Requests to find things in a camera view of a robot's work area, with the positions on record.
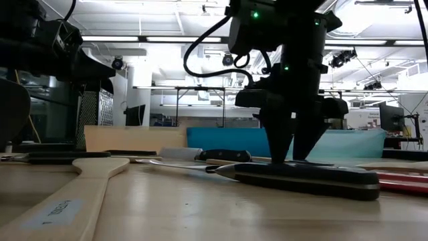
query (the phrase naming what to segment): camera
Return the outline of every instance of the camera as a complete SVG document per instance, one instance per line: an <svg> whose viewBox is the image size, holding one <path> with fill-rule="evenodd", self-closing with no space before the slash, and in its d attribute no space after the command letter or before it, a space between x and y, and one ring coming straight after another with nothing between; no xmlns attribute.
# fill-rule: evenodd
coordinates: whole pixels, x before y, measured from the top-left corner
<svg viewBox="0 0 428 241"><path fill-rule="evenodd" d="M223 57L223 65L224 66L231 66L233 64L233 56L230 53L225 54Z"/></svg>
<svg viewBox="0 0 428 241"><path fill-rule="evenodd" d="M115 70L123 70L125 68L125 63L123 62L123 56L116 56L112 62L112 68Z"/></svg>

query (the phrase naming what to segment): computer screen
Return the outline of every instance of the computer screen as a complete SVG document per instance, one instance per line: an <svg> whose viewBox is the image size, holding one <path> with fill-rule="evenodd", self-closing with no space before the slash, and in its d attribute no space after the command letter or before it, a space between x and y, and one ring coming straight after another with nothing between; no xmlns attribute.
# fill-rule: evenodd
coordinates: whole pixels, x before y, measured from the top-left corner
<svg viewBox="0 0 428 241"><path fill-rule="evenodd" d="M384 102L379 105L381 113L381 127L386 131L403 131L404 110L403 108L387 106Z"/></svg>
<svg viewBox="0 0 428 241"><path fill-rule="evenodd" d="M137 127L142 124L142 120L144 118L144 110L146 109L146 105L136 106L133 108L127 108L125 110L126 114L126 126L128 127Z"/></svg>

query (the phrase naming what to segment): wooden spatula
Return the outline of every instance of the wooden spatula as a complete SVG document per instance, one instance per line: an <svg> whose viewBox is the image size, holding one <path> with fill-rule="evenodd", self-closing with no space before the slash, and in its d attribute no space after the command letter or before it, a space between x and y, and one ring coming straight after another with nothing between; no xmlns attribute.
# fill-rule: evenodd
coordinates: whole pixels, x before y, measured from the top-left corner
<svg viewBox="0 0 428 241"><path fill-rule="evenodd" d="M80 175L2 227L0 240L92 240L108 179L128 164L124 158L76 159Z"/></svg>

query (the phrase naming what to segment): wooden table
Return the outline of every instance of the wooden table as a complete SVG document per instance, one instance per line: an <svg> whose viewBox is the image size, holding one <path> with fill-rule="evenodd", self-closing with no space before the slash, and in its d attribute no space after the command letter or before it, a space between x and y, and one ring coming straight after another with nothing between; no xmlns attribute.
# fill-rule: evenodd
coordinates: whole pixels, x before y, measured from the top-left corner
<svg viewBox="0 0 428 241"><path fill-rule="evenodd" d="M71 166L0 165L0 225L76 176ZM94 240L428 240L428 199L358 202L132 164L109 181Z"/></svg>

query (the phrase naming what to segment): ceiling light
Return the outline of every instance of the ceiling light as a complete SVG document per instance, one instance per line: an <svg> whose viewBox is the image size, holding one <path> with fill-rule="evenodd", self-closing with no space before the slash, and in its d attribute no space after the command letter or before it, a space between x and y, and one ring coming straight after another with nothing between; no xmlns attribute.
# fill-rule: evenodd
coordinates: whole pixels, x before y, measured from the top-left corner
<svg viewBox="0 0 428 241"><path fill-rule="evenodd" d="M134 86L136 89L141 90L175 90L172 86Z"/></svg>
<svg viewBox="0 0 428 241"><path fill-rule="evenodd" d="M159 106L169 106L169 107L177 107L176 104L160 104ZM184 107L209 107L209 108L213 108L213 107L223 107L223 105L215 105L215 104L179 104L179 106L184 106ZM225 107L238 107L238 106L234 106L232 104L226 104Z"/></svg>
<svg viewBox="0 0 428 241"><path fill-rule="evenodd" d="M421 46L423 47L422 40L398 40L394 43L394 45L411 45L411 46Z"/></svg>
<svg viewBox="0 0 428 241"><path fill-rule="evenodd" d="M86 42L138 42L136 36L82 36Z"/></svg>
<svg viewBox="0 0 428 241"><path fill-rule="evenodd" d="M205 55L214 54L214 55L219 55L219 56L222 56L223 54L225 54L225 52L223 50L203 50L203 53Z"/></svg>
<svg viewBox="0 0 428 241"><path fill-rule="evenodd" d="M243 90L243 88L225 88L225 90L232 90L232 91L238 90L239 91L239 90Z"/></svg>
<svg viewBox="0 0 428 241"><path fill-rule="evenodd" d="M147 37L148 42L194 42L198 37ZM220 37L206 37L203 43L219 43Z"/></svg>
<svg viewBox="0 0 428 241"><path fill-rule="evenodd" d="M324 47L324 50L353 50L353 47L346 47L346 46L326 46Z"/></svg>
<svg viewBox="0 0 428 241"><path fill-rule="evenodd" d="M386 40L347 40L347 39L326 39L326 44L343 44L348 46L353 45L361 45L361 46L369 46L369 45L384 45L386 44Z"/></svg>

